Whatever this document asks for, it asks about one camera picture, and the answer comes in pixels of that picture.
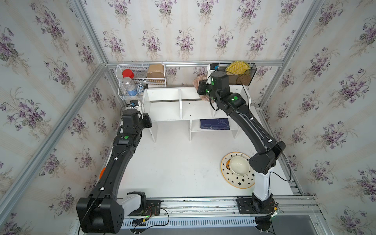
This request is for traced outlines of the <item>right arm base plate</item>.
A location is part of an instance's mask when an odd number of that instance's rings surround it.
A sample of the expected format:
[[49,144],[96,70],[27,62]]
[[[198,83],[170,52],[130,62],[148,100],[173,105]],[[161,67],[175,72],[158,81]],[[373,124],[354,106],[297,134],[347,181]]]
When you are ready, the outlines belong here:
[[256,197],[239,196],[236,203],[240,214],[273,214],[278,206],[272,196],[265,201],[260,201]]

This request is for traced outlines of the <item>brown striped cloth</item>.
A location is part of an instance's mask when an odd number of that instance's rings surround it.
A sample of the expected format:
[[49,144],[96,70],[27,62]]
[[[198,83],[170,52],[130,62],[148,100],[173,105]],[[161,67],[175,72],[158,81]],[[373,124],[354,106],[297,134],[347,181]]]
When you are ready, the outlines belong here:
[[201,81],[207,81],[207,75],[206,74],[203,74],[203,75],[199,75],[198,77],[196,77],[194,80],[193,80],[193,86],[195,87],[195,89],[198,91],[198,88],[199,88],[199,84]]

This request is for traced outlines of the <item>white wooden bookshelf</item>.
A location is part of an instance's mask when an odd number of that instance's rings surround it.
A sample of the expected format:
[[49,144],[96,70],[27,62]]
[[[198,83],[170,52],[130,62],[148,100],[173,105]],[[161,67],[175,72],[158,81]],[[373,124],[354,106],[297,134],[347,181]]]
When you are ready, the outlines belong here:
[[228,118],[230,133],[237,138],[242,133],[239,125],[224,111],[215,111],[209,102],[201,100],[194,87],[146,89],[142,99],[143,112],[149,114],[152,127],[148,134],[154,143],[167,134],[191,141],[193,132],[202,132],[202,119]]

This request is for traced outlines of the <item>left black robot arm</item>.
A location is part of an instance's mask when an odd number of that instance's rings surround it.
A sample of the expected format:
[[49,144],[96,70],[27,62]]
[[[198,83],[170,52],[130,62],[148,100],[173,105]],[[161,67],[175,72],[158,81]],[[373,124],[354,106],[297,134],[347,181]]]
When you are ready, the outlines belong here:
[[152,127],[151,119],[149,114],[127,109],[122,113],[122,122],[102,176],[89,196],[80,198],[76,205],[83,233],[116,234],[126,216],[146,211],[144,192],[130,192],[118,199],[118,191],[126,167],[141,141],[143,130]]

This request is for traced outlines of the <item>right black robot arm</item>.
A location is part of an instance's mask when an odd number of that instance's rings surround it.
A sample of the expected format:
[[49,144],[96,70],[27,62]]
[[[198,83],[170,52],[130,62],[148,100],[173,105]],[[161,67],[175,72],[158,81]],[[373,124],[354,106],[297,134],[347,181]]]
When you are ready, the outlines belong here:
[[250,139],[257,153],[248,162],[256,172],[252,193],[252,210],[258,213],[274,211],[275,200],[270,192],[270,174],[286,144],[276,141],[258,122],[246,100],[230,91],[229,77],[224,71],[214,71],[198,82],[197,93],[215,102],[217,108],[234,120]]

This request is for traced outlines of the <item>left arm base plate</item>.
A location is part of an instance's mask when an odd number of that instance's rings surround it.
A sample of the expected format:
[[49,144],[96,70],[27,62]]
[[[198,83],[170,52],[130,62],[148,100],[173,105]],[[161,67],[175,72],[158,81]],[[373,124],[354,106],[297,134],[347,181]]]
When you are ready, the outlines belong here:
[[146,200],[146,205],[141,206],[140,209],[137,209],[130,213],[128,216],[153,216],[160,215],[161,212],[161,200]]

